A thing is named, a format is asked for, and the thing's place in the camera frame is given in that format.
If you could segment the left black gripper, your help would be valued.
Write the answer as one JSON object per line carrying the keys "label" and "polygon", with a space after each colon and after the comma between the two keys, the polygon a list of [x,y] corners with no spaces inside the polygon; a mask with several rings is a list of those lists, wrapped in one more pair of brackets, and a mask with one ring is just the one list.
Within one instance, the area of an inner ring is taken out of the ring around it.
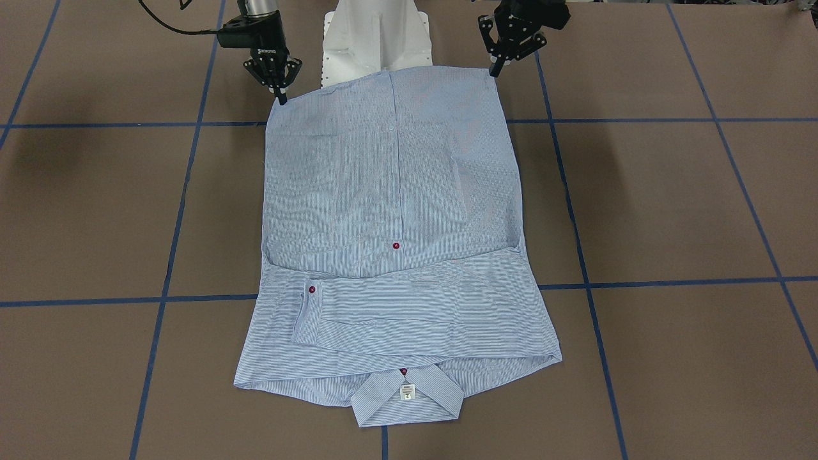
{"label": "left black gripper", "polygon": [[502,1],[490,15],[478,17],[489,55],[489,75],[497,78],[509,61],[519,61],[546,46],[543,29],[561,30],[571,14],[565,1]]}

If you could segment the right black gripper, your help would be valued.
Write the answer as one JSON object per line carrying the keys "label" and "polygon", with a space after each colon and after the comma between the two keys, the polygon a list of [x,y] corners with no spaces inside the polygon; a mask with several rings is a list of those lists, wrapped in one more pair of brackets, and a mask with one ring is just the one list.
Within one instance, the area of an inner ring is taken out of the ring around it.
{"label": "right black gripper", "polygon": [[257,81],[272,81],[279,105],[286,105],[289,81],[295,81],[303,61],[290,55],[280,14],[266,17],[235,17],[217,30],[223,49],[247,49],[251,57],[245,69]]}

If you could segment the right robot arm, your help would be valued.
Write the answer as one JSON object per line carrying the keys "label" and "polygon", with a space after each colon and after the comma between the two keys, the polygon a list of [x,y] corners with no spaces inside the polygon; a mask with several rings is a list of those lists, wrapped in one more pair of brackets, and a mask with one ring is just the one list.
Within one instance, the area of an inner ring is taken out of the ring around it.
{"label": "right robot arm", "polygon": [[288,102],[287,91],[303,61],[290,55],[277,1],[237,1],[240,14],[216,32],[223,49],[248,50],[243,67],[258,84],[268,88],[279,105]]}

